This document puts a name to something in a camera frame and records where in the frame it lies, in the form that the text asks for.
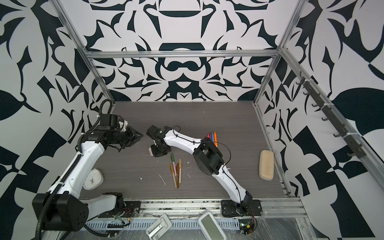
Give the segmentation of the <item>tan marker pen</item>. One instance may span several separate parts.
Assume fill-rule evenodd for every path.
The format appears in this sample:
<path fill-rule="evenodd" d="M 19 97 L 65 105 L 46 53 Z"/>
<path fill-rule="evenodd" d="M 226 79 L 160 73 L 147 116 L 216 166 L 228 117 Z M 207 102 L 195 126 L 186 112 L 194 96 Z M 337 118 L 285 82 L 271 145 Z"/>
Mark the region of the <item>tan marker pen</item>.
<path fill-rule="evenodd" d="M 174 170 L 174 167 L 173 167 L 173 164 L 172 164 L 172 163 L 170 164 L 170 169 L 171 169 L 171 172 L 172 172 L 172 177 L 173 177 L 174 186 L 175 186 L 175 188 L 177 188 L 178 185 L 177 185 L 177 180 L 176 180 L 175 170 Z"/>

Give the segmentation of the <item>brown marker pen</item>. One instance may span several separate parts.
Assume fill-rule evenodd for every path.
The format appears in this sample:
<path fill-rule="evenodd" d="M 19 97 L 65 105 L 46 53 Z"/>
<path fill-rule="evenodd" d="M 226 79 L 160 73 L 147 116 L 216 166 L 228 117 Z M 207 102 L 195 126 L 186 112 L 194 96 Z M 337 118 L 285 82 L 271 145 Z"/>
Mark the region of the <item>brown marker pen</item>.
<path fill-rule="evenodd" d="M 177 183 L 177 189 L 180 187 L 179 183 L 179 163 L 176 164 L 176 183 Z"/>

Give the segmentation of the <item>orange highlighter pen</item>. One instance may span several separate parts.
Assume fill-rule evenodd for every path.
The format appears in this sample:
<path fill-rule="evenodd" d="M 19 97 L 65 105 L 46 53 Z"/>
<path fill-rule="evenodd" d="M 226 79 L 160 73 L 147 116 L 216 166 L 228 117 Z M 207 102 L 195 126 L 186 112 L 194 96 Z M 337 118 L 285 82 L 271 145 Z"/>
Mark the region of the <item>orange highlighter pen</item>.
<path fill-rule="evenodd" d="M 217 143 L 217 133 L 216 132 L 213 132 L 213 136 L 214 136 L 214 142 L 215 142 L 215 145 L 216 147 L 218 147 L 218 143 Z"/>

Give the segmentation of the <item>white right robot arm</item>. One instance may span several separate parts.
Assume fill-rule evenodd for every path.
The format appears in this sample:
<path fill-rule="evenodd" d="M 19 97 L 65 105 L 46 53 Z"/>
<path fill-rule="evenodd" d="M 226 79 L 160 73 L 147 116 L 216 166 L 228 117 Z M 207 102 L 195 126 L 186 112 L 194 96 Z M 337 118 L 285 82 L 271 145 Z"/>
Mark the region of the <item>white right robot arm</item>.
<path fill-rule="evenodd" d="M 253 197 L 232 176 L 215 142 L 207 137 L 196 139 L 183 135 L 175 129 L 165 126 L 162 129 L 154 125 L 147 130 L 154 144 L 149 148 L 150 155 L 157 158 L 171 152 L 172 147 L 191 154 L 198 168 L 206 175 L 214 177 L 226 190 L 230 199 L 241 209 L 251 208 Z"/>

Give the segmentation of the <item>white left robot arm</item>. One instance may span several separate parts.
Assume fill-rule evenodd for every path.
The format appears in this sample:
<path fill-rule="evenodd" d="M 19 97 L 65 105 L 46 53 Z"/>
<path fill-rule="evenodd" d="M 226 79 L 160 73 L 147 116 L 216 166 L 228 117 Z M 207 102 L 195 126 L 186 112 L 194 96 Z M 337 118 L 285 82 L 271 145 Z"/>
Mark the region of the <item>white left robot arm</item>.
<path fill-rule="evenodd" d="M 78 151 L 61 177 L 32 205 L 38 219 L 36 236 L 42 231 L 77 232 L 86 222 L 104 213 L 118 214 L 124 208 L 121 193 L 107 193 L 82 202 L 79 197 L 87 177 L 108 147 L 119 151 L 137 143 L 143 134 L 119 115 L 100 114 L 97 123 L 78 140 Z"/>

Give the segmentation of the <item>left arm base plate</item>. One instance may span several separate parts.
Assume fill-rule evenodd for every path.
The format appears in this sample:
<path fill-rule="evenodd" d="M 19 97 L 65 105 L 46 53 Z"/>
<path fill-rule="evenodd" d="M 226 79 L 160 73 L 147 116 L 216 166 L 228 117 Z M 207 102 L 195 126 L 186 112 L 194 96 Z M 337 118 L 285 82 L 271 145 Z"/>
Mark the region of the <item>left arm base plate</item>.
<path fill-rule="evenodd" d="M 115 216 L 119 216 L 121 218 L 130 218 L 138 214 L 140 210 L 141 201 L 124 201 L 124 204 L 120 209 L 102 213 L 98 216 L 98 218 L 114 218 Z"/>

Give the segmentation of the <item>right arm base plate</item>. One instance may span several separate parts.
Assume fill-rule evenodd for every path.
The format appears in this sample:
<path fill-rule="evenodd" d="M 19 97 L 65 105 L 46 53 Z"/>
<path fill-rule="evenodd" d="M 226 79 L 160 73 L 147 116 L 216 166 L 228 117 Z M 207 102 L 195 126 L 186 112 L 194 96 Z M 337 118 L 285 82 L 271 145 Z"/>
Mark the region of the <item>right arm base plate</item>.
<path fill-rule="evenodd" d="M 237 204 L 232 200 L 221 201 L 221 214 L 225 218 L 262 215 L 262 206 L 259 200 L 252 200 L 245 205 Z"/>

